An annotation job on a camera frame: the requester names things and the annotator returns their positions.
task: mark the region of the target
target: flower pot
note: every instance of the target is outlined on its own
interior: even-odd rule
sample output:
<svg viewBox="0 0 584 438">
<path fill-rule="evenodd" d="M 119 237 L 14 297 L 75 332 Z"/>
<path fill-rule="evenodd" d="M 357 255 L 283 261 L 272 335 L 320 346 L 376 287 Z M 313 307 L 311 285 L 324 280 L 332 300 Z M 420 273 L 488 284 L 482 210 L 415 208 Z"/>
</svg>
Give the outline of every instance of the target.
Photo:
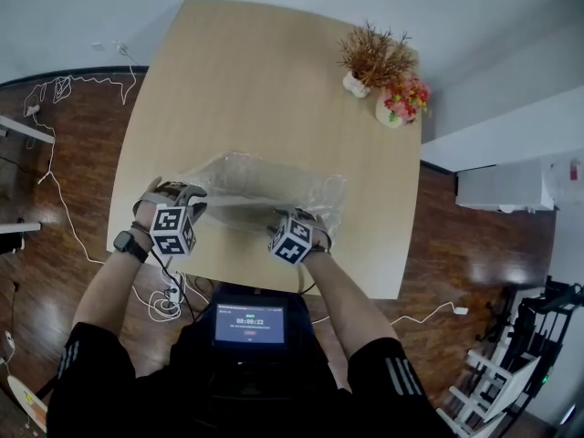
<svg viewBox="0 0 584 438">
<path fill-rule="evenodd" d="M 393 110 L 385 107 L 383 101 L 385 100 L 383 93 L 377 99 L 375 104 L 375 117 L 381 125 L 385 125 L 389 128 L 398 128 L 403 125 L 403 119 Z"/>
<path fill-rule="evenodd" d="M 349 71 L 345 78 L 343 78 L 343 87 L 353 94 L 356 98 L 364 98 L 371 92 L 371 88 L 367 88 L 356 79 L 353 74 Z"/>
</svg>

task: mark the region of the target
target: plastic bag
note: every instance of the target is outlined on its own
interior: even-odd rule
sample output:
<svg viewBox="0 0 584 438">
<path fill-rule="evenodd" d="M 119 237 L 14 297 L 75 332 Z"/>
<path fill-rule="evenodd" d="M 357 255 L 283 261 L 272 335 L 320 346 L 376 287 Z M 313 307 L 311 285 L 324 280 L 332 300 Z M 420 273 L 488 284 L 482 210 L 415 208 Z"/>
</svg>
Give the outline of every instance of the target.
<svg viewBox="0 0 584 438">
<path fill-rule="evenodd" d="M 202 216 L 218 224 L 251 233 L 278 226 L 274 208 L 297 206 L 320 215 L 331 238 L 340 226 L 346 180 L 278 164 L 231 151 L 176 177 L 177 182 L 199 185 L 207 192 L 200 201 L 208 207 Z"/>
</svg>

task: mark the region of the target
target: wooden table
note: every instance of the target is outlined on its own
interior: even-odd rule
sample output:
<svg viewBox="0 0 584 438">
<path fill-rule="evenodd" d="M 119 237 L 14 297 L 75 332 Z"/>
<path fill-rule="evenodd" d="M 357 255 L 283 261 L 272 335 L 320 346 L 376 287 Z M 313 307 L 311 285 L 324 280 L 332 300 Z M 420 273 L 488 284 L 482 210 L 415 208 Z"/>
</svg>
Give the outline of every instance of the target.
<svg viewBox="0 0 584 438">
<path fill-rule="evenodd" d="M 108 249 L 157 175 L 172 179 L 227 151 L 338 173 L 347 189 L 333 255 L 370 297 L 396 298 L 410 245 L 419 122 L 397 130 L 375 96 L 341 85 L 337 42 L 351 26 L 285 8 L 186 1 L 132 112 L 116 173 Z M 298 271 L 271 257 L 268 237 L 205 222 L 172 268 L 238 284 L 298 291 Z M 309 276 L 304 285 L 311 283 Z"/>
</svg>

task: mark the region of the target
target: digital timer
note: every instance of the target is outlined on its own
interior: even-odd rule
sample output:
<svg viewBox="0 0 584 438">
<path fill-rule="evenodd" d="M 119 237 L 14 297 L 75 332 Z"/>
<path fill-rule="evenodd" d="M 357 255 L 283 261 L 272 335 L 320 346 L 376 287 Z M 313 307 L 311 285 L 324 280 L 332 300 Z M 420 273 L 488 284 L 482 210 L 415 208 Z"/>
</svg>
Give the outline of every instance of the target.
<svg viewBox="0 0 584 438">
<path fill-rule="evenodd" d="M 238 318 L 235 320 L 235 323 L 238 325 L 263 325 L 263 319 L 254 319 L 254 318 Z"/>
<path fill-rule="evenodd" d="M 217 304 L 215 340 L 283 344 L 284 308 Z"/>
</svg>

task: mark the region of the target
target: person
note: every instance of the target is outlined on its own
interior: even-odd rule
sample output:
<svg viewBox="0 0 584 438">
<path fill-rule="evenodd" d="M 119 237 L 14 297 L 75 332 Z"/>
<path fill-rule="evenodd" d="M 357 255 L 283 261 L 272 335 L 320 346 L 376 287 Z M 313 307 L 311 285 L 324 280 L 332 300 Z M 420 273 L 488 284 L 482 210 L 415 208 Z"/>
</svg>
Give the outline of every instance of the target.
<svg viewBox="0 0 584 438">
<path fill-rule="evenodd" d="M 146 253 L 152 241 L 141 229 L 151 227 L 154 213 L 153 203 L 141 202 L 137 225 L 129 230 Z M 329 241 L 317 228 L 313 245 L 328 250 Z M 229 431 L 453 436 L 428 401 L 388 319 L 328 251 L 310 252 L 302 263 L 349 361 L 352 393 L 338 389 L 300 295 L 227 284 L 196 322 L 182 329 L 169 364 L 137 379 L 118 336 L 142 259 L 113 253 L 83 295 L 48 406 L 49 438 Z M 256 344 L 251 356 L 246 344 L 219 347 L 210 313 L 225 294 L 255 297 L 259 306 L 264 299 L 286 300 L 287 347 Z"/>
</svg>

